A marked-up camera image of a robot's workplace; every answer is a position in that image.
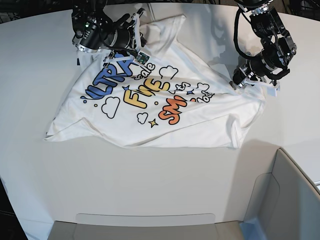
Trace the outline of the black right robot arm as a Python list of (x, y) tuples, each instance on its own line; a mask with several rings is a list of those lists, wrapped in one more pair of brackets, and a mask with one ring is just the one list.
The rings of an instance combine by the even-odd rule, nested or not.
[(133, 61), (145, 65), (150, 56), (143, 52), (147, 43), (140, 32), (140, 17), (145, 12), (139, 8), (113, 21), (105, 12), (106, 0), (74, 0), (72, 2), (72, 44), (81, 52), (95, 54), (104, 50), (110, 53), (103, 67), (119, 61)]

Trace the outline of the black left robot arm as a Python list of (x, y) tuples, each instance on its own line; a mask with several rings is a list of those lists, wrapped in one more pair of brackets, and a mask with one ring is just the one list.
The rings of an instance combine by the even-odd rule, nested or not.
[[(261, 85), (277, 90), (279, 80), (290, 73), (289, 63), (297, 53), (297, 45), (270, 0), (237, 0), (236, 3), (233, 43), (245, 62), (236, 68), (232, 81), (240, 88)], [(262, 45), (256, 55), (243, 52), (239, 46), (239, 20), (246, 13), (250, 13), (247, 21)]]

